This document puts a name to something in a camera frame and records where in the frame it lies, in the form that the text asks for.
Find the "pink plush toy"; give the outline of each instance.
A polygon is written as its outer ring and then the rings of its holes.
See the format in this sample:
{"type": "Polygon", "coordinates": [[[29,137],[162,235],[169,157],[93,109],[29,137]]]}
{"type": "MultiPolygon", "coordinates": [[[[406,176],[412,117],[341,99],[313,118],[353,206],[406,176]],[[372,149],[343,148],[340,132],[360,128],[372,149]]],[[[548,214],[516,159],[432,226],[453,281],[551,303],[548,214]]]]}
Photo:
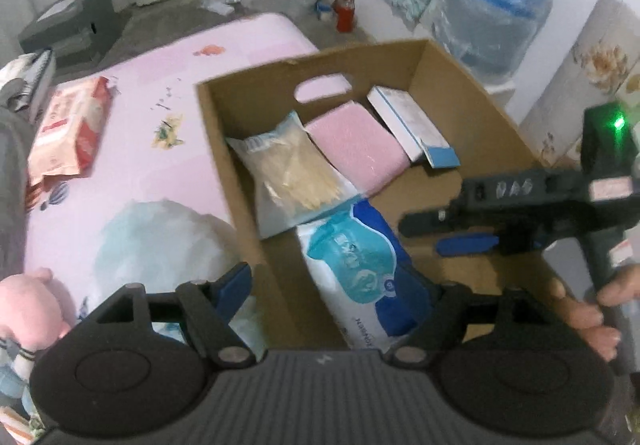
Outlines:
{"type": "Polygon", "coordinates": [[[50,269],[39,268],[0,282],[0,365],[10,361],[6,341],[20,344],[13,367],[24,380],[33,369],[35,352],[49,348],[71,329],[58,300],[45,286],[52,278],[50,269]]]}

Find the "pink square package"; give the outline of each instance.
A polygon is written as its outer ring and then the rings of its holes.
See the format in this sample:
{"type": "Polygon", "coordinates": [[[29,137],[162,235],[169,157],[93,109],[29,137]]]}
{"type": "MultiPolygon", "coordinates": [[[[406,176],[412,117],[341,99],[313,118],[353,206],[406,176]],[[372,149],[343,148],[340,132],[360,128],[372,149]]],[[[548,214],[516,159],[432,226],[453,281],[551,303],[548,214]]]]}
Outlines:
{"type": "Polygon", "coordinates": [[[398,140],[355,102],[319,116],[305,128],[327,160],[367,197],[409,168],[398,140]]]}

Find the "cardboard box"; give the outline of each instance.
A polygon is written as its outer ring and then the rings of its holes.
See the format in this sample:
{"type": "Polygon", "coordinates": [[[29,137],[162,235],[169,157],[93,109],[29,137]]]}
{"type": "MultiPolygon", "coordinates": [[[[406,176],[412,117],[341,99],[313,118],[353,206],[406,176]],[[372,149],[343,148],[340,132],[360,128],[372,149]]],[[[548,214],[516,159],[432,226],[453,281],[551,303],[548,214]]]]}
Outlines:
{"type": "MultiPolygon", "coordinates": [[[[367,108],[373,86],[408,91],[455,148],[461,166],[414,166],[372,198],[391,227],[405,212],[433,208],[460,192],[466,176],[520,171],[538,164],[510,120],[471,76],[431,41],[401,41],[328,50],[222,76],[198,87],[200,105],[243,258],[254,267],[254,293],[271,347],[343,348],[322,303],[295,231],[258,240],[254,183],[225,143],[272,130],[293,109],[303,123],[355,100],[367,108]],[[353,89],[304,104],[296,88],[311,78],[342,73],[353,89]]],[[[459,281],[478,293],[497,294],[507,284],[543,297],[548,271],[537,255],[441,260],[433,239],[404,240],[414,265],[437,282],[459,281]]]]}

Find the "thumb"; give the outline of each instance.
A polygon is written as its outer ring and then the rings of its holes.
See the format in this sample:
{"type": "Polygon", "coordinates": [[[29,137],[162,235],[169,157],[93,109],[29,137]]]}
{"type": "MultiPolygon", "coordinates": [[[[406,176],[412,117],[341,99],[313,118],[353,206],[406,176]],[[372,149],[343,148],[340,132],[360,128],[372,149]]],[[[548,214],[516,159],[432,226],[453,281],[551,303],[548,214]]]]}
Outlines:
{"type": "Polygon", "coordinates": [[[635,265],[620,272],[613,281],[598,293],[598,303],[603,306],[619,306],[640,297],[640,266],[635,265]]]}

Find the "pink bedsheet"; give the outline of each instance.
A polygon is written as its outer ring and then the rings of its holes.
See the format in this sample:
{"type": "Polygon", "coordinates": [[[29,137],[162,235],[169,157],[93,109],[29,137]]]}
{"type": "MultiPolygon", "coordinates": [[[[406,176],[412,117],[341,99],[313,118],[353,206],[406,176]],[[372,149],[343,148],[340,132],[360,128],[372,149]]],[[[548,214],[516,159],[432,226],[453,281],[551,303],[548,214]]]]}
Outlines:
{"type": "MultiPolygon", "coordinates": [[[[169,199],[230,221],[210,155],[194,85],[317,49],[285,17],[264,14],[184,38],[97,73],[115,84],[100,151],[90,176],[44,194],[30,213],[26,269],[51,268],[76,310],[88,295],[100,231],[131,200],[169,199]],[[176,144],[154,148],[167,116],[182,118],[176,144]]],[[[305,86],[300,101],[349,89],[336,76],[305,86]]]]}

